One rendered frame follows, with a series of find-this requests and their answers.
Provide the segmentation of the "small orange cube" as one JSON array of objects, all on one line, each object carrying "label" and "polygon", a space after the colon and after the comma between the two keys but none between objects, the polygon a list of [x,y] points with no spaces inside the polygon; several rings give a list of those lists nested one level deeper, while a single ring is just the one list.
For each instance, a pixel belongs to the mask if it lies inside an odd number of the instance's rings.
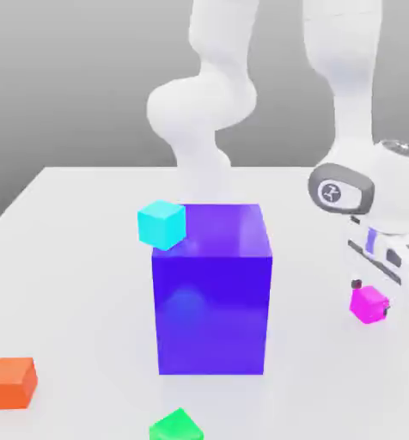
[{"label": "small orange cube", "polygon": [[32,357],[0,357],[0,410],[27,409],[37,385]]}]

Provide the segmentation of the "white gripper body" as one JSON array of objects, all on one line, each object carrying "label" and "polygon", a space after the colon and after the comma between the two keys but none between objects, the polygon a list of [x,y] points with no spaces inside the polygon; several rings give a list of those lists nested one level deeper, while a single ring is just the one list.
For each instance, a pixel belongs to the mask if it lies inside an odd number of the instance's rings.
[{"label": "white gripper body", "polygon": [[364,286],[373,286],[389,300],[402,300],[400,276],[386,264],[373,260],[353,240],[347,241],[347,259],[351,265],[351,279],[360,279]]}]

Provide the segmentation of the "small magenta cube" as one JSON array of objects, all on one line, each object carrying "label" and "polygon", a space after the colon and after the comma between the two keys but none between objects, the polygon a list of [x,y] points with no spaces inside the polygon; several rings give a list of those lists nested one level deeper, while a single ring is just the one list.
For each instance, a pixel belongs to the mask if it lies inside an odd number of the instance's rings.
[{"label": "small magenta cube", "polygon": [[382,314],[382,301],[385,297],[373,286],[352,290],[350,311],[366,325],[383,321],[387,317]]}]

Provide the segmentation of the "small green cube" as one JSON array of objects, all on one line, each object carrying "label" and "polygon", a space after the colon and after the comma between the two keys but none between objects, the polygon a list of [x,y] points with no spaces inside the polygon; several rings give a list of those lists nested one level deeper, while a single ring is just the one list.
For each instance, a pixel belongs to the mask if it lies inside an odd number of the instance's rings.
[{"label": "small green cube", "polygon": [[150,440],[204,440],[203,431],[183,408],[155,422],[149,428]]}]

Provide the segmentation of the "small cyan cube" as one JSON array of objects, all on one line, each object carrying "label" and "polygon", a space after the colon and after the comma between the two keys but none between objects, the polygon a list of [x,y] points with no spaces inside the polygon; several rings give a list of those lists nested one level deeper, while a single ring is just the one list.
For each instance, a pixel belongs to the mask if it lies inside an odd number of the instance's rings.
[{"label": "small cyan cube", "polygon": [[166,251],[186,238],[186,207],[157,200],[137,212],[139,241]]}]

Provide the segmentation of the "large blue box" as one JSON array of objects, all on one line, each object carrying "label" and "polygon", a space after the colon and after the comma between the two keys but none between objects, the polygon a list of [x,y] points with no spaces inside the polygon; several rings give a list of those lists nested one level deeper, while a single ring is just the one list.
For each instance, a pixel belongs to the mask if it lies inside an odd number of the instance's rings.
[{"label": "large blue box", "polygon": [[151,263],[160,374],[263,373],[272,249],[259,205],[187,205],[186,238]]}]

